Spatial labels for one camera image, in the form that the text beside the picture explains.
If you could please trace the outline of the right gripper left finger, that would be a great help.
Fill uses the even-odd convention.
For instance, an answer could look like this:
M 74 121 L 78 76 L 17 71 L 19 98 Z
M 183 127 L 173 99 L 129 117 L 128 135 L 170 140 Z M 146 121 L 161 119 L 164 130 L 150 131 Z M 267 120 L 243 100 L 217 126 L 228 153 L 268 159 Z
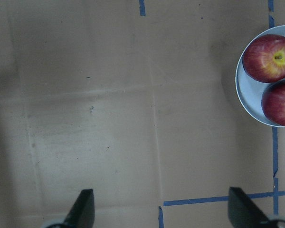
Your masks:
M 82 190 L 62 222 L 63 228 L 92 228 L 95 221 L 93 189 Z

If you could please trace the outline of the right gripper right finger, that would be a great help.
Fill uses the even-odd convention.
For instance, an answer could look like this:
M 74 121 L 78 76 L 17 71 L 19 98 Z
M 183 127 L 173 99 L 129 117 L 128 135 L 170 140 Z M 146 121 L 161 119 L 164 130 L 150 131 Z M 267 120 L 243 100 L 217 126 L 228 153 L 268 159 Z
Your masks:
M 262 210 L 238 187 L 228 191 L 228 219 L 234 228 L 275 228 Z

